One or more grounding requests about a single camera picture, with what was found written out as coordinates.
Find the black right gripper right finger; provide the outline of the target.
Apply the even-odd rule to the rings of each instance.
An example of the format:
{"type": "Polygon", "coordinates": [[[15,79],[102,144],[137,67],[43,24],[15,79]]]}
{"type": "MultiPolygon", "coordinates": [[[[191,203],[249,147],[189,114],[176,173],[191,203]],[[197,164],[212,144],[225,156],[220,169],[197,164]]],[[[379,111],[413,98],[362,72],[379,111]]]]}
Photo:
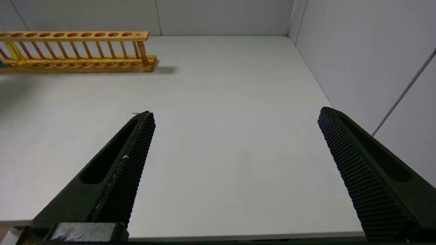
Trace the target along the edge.
{"type": "Polygon", "coordinates": [[[344,113],[322,107],[318,126],[368,242],[434,242],[436,189],[344,113]]]}

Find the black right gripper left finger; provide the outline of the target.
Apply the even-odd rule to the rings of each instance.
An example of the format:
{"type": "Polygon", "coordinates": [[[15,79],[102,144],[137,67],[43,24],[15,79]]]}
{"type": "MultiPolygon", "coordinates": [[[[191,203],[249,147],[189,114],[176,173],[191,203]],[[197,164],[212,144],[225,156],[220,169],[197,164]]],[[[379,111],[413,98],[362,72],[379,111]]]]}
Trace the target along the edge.
{"type": "Polygon", "coordinates": [[[155,128],[150,111],[131,118],[31,221],[31,228],[61,222],[127,226],[155,128]]]}

